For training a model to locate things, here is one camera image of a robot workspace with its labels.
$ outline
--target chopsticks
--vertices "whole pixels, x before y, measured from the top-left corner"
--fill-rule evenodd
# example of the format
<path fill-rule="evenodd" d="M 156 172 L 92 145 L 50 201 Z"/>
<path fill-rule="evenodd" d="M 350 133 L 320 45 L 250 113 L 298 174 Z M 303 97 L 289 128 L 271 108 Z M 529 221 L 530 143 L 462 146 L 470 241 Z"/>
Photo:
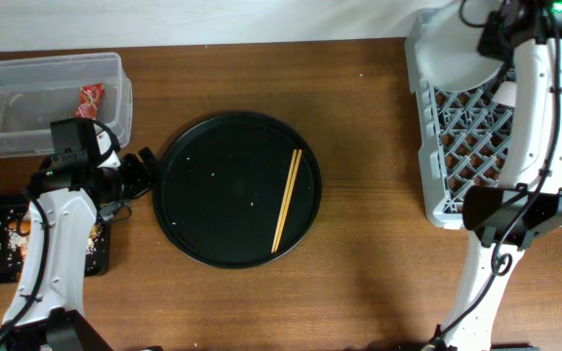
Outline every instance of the chopsticks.
<path fill-rule="evenodd" d="M 285 226 L 285 219 L 288 215 L 290 208 L 290 200 L 294 192 L 294 182 L 297 179 L 299 172 L 299 164 L 301 163 L 302 150 L 294 150 L 292 152 L 292 162 L 290 163 L 290 170 L 288 171 L 288 179 L 285 182 L 285 192 L 283 194 L 283 201 L 281 202 L 281 210 L 279 211 L 279 218 L 277 219 L 277 228 L 274 232 L 274 240 L 272 241 L 272 254 L 276 254 L 281 242 L 281 234 L 283 234 L 283 227 Z"/>

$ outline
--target black tray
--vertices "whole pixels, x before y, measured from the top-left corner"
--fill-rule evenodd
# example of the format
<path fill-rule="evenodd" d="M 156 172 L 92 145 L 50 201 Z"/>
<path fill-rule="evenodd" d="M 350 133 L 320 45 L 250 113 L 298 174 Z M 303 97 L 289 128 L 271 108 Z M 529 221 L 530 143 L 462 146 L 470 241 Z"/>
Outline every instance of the black tray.
<path fill-rule="evenodd" d="M 277 253 L 270 253 L 294 149 L 302 150 Z M 316 158 L 286 124 L 227 112 L 182 134 L 162 158 L 153 191 L 157 220 L 190 257 L 247 268 L 291 250 L 316 218 L 322 180 Z"/>
<path fill-rule="evenodd" d="M 28 202 L 22 196 L 0 196 L 0 283 L 16 282 L 22 271 L 23 260 L 19 249 L 8 246 L 8 223 L 27 212 Z M 110 227 L 104 224 L 94 240 L 95 250 L 86 253 L 85 275 L 94 276 L 107 271 Z"/>

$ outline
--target green light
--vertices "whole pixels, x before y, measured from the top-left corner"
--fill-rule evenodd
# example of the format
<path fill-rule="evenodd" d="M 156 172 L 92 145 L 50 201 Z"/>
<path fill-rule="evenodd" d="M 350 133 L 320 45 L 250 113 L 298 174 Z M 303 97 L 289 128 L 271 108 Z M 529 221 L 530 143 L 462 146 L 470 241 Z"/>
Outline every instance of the green light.
<path fill-rule="evenodd" d="M 553 12 L 562 12 L 562 3 L 554 3 L 552 4 L 552 11 Z"/>

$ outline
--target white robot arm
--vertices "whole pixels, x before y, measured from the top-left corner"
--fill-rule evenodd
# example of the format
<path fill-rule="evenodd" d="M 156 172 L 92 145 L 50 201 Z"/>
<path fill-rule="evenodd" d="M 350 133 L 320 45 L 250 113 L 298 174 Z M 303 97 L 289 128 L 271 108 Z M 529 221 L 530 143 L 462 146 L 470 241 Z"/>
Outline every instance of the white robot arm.
<path fill-rule="evenodd" d="M 542 1 L 505 1 L 489 16 L 488 23 L 493 20 L 497 34 L 504 36 L 501 41 L 508 37 L 515 43 L 507 51 L 517 76 L 511 145 L 499 189 L 473 187 L 465 197 L 463 222 L 470 232 L 459 291 L 441 324 L 443 329 L 426 350 L 489 350 L 492 326 L 512 269 L 535 237 L 562 225 L 562 39 L 557 43 L 550 27 L 534 27 L 552 17 L 546 9 Z M 527 17 L 514 19 L 518 12 L 527 12 Z M 562 34 L 561 20 L 554 25 Z M 491 36 L 489 24 L 485 26 L 484 35 Z M 560 119 L 555 118 L 557 102 Z M 548 214 L 541 214 L 540 209 Z"/>
<path fill-rule="evenodd" d="M 68 119 L 51 130 L 56 153 L 23 190 L 30 240 L 0 350 L 111 350 L 83 316 L 88 239 L 97 221 L 110 221 L 152 187 L 157 161 L 148 148 L 143 162 L 133 154 L 119 160 L 116 136 L 97 121 Z"/>

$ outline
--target wooden table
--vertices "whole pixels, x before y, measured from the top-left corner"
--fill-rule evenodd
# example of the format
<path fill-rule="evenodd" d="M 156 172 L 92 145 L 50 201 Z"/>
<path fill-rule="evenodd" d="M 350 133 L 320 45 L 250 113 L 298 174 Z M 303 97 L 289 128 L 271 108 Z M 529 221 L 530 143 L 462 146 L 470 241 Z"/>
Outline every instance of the wooden table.
<path fill-rule="evenodd" d="M 188 121 L 255 110 L 309 142 L 324 181 L 302 242 L 246 270 L 188 258 L 160 230 L 151 196 L 134 202 L 133 217 L 113 226 L 109 271 L 84 287 L 86 317 L 114 348 L 341 350 L 432 336 L 455 298 L 467 237 L 424 216 L 402 39 L 114 51 L 134 86 L 125 151 L 160 153 Z M 62 54 L 71 52 L 0 59 Z M 26 185 L 39 162 L 0 160 L 0 194 Z M 14 290 L 0 285 L 0 323 Z M 562 350 L 562 230 L 516 267 L 494 341 Z"/>

